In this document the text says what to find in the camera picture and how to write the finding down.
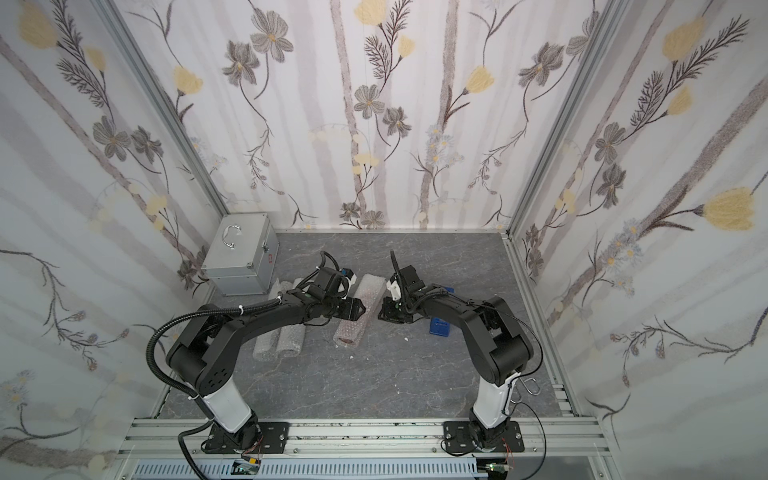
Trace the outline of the blue tape dispenser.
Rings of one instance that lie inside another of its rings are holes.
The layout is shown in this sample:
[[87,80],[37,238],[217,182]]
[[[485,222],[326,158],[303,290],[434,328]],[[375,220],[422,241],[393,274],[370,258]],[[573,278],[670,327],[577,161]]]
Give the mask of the blue tape dispenser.
[[432,317],[430,320],[429,334],[438,337],[447,338],[450,336],[451,324],[438,317]]

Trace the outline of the single bubble wrap sheet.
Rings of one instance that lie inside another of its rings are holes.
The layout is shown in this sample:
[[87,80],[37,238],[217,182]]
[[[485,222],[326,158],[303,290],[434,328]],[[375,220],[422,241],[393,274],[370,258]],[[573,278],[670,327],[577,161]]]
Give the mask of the single bubble wrap sheet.
[[[276,299],[278,295],[284,291],[285,287],[290,289],[291,286],[292,284],[290,282],[281,282],[279,279],[276,279],[269,290],[267,299]],[[278,327],[277,329],[259,335],[256,338],[252,352],[252,357],[254,360],[265,362],[274,360],[277,357],[277,345],[281,330],[282,328]]]

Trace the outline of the bubble wrap sheet stack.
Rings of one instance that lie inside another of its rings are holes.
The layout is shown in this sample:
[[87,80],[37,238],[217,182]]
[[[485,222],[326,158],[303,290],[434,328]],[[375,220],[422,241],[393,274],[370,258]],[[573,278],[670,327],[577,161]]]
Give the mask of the bubble wrap sheet stack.
[[384,277],[365,274],[360,280],[354,299],[359,300],[363,309],[355,320],[341,320],[333,336],[334,342],[342,348],[356,348],[362,341],[365,330],[371,320],[377,318],[384,293]]

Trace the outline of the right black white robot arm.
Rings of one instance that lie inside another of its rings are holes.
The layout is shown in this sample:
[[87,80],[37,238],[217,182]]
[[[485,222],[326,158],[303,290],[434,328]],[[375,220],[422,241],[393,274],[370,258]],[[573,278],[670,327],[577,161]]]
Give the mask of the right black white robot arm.
[[473,366],[481,377],[469,415],[473,443],[488,449],[501,440],[509,425],[509,403],[515,384],[534,356],[534,348],[519,319],[506,302],[494,296],[472,300],[437,284],[427,284],[411,266],[401,267],[390,253],[394,269],[387,281],[380,320],[411,324],[438,318],[457,327]]

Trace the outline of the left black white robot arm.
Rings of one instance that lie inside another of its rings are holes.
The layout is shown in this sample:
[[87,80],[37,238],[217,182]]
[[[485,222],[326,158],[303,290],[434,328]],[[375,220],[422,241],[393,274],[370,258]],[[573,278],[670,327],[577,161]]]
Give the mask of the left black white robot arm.
[[185,325],[166,354],[166,364],[176,374],[173,387],[184,391],[212,422],[216,453],[242,453],[263,438],[257,414],[233,380],[242,345],[317,318],[360,319],[366,308],[349,294],[355,281],[352,270],[323,251],[313,272],[273,299],[232,308],[206,305],[173,320]]

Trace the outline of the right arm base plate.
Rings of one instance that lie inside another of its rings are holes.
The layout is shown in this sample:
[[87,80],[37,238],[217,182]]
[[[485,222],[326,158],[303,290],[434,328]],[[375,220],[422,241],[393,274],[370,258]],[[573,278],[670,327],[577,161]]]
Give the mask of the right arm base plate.
[[470,453],[521,453],[525,444],[518,422],[506,420],[491,429],[478,421],[446,421],[442,424],[442,448],[452,455]]

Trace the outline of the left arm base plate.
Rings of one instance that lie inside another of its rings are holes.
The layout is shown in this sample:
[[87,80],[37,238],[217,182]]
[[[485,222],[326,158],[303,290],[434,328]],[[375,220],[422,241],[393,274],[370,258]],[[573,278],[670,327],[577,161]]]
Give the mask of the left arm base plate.
[[201,448],[206,454],[283,454],[289,429],[289,422],[247,422],[232,433],[214,423]]

